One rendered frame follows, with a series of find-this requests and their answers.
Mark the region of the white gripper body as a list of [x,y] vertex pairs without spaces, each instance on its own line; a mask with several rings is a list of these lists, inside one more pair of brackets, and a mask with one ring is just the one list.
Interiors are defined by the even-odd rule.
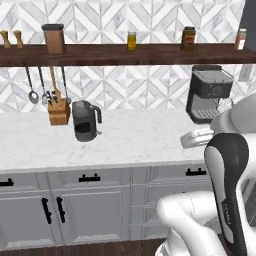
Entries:
[[194,148],[207,144],[213,137],[214,131],[210,128],[196,129],[180,137],[184,149]]

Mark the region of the grey drawer front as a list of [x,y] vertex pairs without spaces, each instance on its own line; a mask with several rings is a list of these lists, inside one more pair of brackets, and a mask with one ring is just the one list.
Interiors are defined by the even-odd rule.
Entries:
[[8,187],[0,187],[0,193],[45,190],[48,188],[44,173],[0,174],[0,181],[7,181],[8,178],[13,180],[14,185]]
[[130,226],[131,240],[147,240],[164,238],[168,233],[168,227],[164,225],[135,225]]
[[161,183],[132,186],[132,205],[146,205],[157,201],[163,196],[192,191],[211,191],[212,185],[208,181],[190,183]]
[[131,207],[132,224],[156,224],[159,218],[154,205],[139,205]]
[[[207,174],[202,176],[186,176],[185,172],[188,168],[192,171],[196,171],[198,168],[201,168],[202,170],[205,170]],[[134,184],[164,183],[196,178],[209,178],[208,170],[204,164],[148,166],[132,169],[132,182]]]
[[[93,176],[97,173],[101,181],[78,182],[82,174]],[[78,188],[78,187],[107,187],[130,184],[130,170],[128,168],[110,168],[94,170],[70,170],[48,173],[52,189]]]

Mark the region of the black coffee machine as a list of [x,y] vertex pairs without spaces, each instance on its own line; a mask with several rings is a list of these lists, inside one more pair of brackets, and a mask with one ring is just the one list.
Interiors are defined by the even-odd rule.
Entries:
[[195,124],[210,124],[219,114],[219,102],[227,99],[233,76],[221,65],[194,65],[186,112]]

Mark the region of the brown jar with dark lid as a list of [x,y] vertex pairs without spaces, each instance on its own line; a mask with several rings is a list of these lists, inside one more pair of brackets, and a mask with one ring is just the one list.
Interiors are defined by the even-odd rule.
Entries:
[[187,26],[183,29],[181,49],[183,51],[192,51],[194,48],[196,30],[194,27]]

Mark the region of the red and white bottle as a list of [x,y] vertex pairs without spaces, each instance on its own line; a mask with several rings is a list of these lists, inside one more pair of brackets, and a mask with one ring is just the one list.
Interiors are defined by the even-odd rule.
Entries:
[[242,50],[244,48],[245,40],[246,40],[246,32],[245,28],[240,28],[237,32],[236,40],[235,40],[235,49]]

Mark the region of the dark grey electric kettle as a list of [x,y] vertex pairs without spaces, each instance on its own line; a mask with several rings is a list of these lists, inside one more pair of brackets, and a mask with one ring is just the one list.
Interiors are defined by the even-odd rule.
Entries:
[[80,142],[89,142],[97,136],[96,123],[102,122],[101,109],[88,101],[72,103],[75,137]]

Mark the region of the yellow jar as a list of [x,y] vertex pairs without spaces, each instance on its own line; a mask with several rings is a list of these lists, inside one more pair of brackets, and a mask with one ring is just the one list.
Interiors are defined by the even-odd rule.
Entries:
[[136,49],[136,33],[129,32],[127,35],[127,49],[134,51]]

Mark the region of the grey cupboard door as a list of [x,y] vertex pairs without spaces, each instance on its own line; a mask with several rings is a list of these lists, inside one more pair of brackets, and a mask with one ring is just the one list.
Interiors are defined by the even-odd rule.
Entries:
[[[41,199],[48,199],[48,224]],[[0,249],[54,245],[54,216],[48,191],[10,192],[0,195]]]
[[60,225],[67,245],[129,239],[130,186],[53,190],[63,199],[65,223]]

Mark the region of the wooden knife block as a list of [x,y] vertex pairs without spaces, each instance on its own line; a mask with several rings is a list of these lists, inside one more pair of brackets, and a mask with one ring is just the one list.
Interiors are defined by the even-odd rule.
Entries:
[[67,125],[70,117],[70,106],[65,98],[56,91],[52,100],[48,100],[48,115],[52,126]]

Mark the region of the hanging metal spoon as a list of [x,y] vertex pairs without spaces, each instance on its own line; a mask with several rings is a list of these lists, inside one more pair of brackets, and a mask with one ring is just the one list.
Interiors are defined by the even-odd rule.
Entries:
[[63,86],[64,86],[64,90],[65,90],[66,101],[67,101],[68,105],[70,105],[72,101],[71,101],[71,98],[68,96],[68,92],[67,92],[64,66],[61,66],[61,73],[62,73],[62,79],[63,79]]

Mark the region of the hanging wooden spatula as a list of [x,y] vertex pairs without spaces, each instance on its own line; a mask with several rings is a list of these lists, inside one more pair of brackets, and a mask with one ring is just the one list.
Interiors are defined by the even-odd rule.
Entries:
[[51,79],[52,79],[52,83],[53,83],[55,95],[56,95],[56,97],[57,97],[58,100],[61,100],[61,92],[60,92],[60,90],[57,88],[56,79],[55,79],[55,74],[54,74],[54,68],[53,68],[53,66],[50,66],[49,69],[50,69],[50,74],[51,74]]

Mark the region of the hanging metal ladle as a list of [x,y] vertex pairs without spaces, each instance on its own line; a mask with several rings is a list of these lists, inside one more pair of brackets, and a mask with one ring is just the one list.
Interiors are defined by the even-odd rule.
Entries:
[[29,86],[30,86],[29,100],[30,100],[33,104],[37,104],[38,101],[39,101],[39,96],[38,96],[38,94],[33,90],[32,81],[31,81],[30,72],[29,72],[29,68],[28,68],[28,67],[26,67],[26,74],[27,74],[27,78],[28,78],[28,82],[29,82]]

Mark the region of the brown canister with black lid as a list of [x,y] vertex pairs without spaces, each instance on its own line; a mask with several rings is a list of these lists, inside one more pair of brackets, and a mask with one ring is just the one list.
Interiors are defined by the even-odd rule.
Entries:
[[44,24],[41,26],[47,50],[49,54],[63,54],[65,52],[65,41],[63,24]]

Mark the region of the white wall socket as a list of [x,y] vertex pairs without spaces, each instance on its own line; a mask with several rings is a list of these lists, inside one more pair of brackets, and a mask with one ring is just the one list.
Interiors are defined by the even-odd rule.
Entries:
[[239,74],[239,82],[247,82],[249,80],[252,68],[253,68],[252,64],[242,65],[241,71]]

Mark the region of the dark wooden wall shelf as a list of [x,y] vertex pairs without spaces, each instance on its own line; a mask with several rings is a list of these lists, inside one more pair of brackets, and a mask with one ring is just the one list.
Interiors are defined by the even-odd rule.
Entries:
[[199,43],[189,52],[179,44],[138,44],[135,51],[128,51],[125,44],[69,44],[64,54],[57,55],[49,54],[45,45],[0,45],[0,67],[255,63],[256,52],[235,50],[230,43]]

